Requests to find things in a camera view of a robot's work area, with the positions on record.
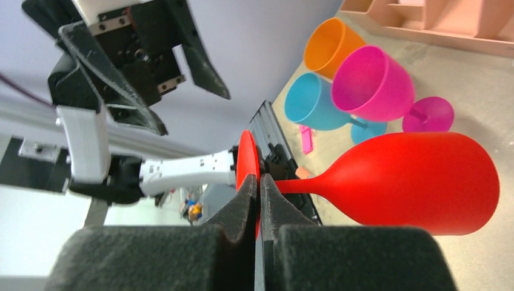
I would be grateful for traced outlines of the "magenta wine glass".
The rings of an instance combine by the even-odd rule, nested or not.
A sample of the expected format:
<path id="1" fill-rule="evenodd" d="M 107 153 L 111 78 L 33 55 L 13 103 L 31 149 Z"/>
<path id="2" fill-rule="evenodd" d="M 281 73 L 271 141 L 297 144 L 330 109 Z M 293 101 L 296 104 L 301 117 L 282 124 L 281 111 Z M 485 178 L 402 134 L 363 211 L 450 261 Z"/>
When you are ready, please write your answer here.
<path id="1" fill-rule="evenodd" d="M 408 71 L 374 45 L 346 57 L 333 77 L 331 96 L 338 109 L 369 121 L 401 118 L 404 132 L 447 132 L 455 120 L 448 100 L 439 96 L 416 99 Z"/>

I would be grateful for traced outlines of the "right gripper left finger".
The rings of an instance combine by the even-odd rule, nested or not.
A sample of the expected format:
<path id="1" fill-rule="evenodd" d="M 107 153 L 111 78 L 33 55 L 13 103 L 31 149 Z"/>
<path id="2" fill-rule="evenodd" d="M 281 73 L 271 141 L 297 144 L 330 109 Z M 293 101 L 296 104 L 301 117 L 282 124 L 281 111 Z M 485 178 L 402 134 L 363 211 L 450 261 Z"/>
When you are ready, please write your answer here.
<path id="1" fill-rule="evenodd" d="M 253 290 L 258 183 L 198 226 L 85 227 L 64 244 L 45 290 Z"/>

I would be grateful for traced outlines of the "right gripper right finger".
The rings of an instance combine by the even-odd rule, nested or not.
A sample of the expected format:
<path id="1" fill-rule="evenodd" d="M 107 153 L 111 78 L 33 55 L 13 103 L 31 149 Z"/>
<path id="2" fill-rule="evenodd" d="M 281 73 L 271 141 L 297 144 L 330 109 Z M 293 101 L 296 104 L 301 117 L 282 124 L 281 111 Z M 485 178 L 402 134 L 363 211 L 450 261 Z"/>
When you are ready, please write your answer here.
<path id="1" fill-rule="evenodd" d="M 412 227 L 319 226 L 261 177 L 266 290 L 455 290 L 436 241 Z"/>

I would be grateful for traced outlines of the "red wine glass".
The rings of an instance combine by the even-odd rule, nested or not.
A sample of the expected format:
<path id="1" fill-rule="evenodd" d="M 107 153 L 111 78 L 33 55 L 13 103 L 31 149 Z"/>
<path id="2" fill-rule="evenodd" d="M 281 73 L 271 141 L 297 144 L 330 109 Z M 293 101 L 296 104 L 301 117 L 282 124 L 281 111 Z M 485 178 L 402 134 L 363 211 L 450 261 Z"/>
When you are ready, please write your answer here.
<path id="1" fill-rule="evenodd" d="M 256 229 L 344 237 L 468 235 L 485 226 L 499 201 L 494 162 L 475 140 L 454 132 L 391 133 L 353 146 L 322 174 L 275 181 L 259 172 L 253 137 L 241 137 L 232 226 L 254 240 Z M 355 225 L 317 226 L 286 200 L 311 193 L 331 202 Z"/>

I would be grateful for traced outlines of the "orange wine glass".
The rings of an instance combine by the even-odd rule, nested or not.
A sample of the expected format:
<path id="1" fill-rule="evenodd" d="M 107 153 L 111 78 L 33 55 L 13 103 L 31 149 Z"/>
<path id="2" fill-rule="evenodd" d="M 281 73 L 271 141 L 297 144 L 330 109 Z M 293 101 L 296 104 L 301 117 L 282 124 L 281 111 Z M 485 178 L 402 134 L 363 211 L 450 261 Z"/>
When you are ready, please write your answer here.
<path id="1" fill-rule="evenodd" d="M 365 46 L 365 41 L 339 18 L 329 18 L 321 23 L 306 43 L 303 61 L 305 66 L 332 80 L 341 63 L 355 50 Z"/>

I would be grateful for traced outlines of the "blue wine glass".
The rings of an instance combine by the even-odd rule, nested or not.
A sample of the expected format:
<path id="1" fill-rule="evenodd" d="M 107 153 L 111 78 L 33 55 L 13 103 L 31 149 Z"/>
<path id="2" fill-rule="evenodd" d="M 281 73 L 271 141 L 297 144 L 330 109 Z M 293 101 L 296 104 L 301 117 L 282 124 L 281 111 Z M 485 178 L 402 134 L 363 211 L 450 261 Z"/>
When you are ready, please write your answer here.
<path id="1" fill-rule="evenodd" d="M 338 109 L 331 96 L 332 84 L 314 73 L 304 73 L 290 86 L 284 103 L 286 118 L 314 130 L 336 130 L 351 125 L 350 137 L 354 144 L 383 135 L 386 122 L 372 122 L 354 118 Z"/>

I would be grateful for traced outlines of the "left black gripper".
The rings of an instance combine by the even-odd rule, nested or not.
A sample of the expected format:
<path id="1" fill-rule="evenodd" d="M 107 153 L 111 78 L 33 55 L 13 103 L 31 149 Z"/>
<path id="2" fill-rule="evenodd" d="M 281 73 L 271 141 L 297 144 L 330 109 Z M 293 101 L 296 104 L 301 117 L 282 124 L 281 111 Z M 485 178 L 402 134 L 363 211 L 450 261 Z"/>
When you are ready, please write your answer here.
<path id="1" fill-rule="evenodd" d="M 167 135 L 150 106 L 185 80 L 177 46 L 196 86 L 231 99 L 185 0 L 24 1 L 22 10 L 62 50 L 48 77 L 56 108 L 104 107 L 120 124 Z"/>

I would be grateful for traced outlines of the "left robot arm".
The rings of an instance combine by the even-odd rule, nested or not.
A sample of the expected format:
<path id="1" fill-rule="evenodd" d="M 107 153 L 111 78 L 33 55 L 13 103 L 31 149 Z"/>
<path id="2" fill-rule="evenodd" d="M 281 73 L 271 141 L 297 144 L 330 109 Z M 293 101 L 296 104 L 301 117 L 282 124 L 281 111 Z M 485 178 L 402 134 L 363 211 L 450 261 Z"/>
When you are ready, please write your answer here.
<path id="1" fill-rule="evenodd" d="M 144 159 L 109 149 L 108 118 L 168 133 L 152 105 L 185 81 L 175 47 L 182 48 L 195 86 L 231 98 L 187 1 L 23 1 L 21 7 L 62 50 L 48 88 L 67 138 L 69 190 L 112 205 L 163 199 L 180 187 L 235 183 L 233 150 Z"/>

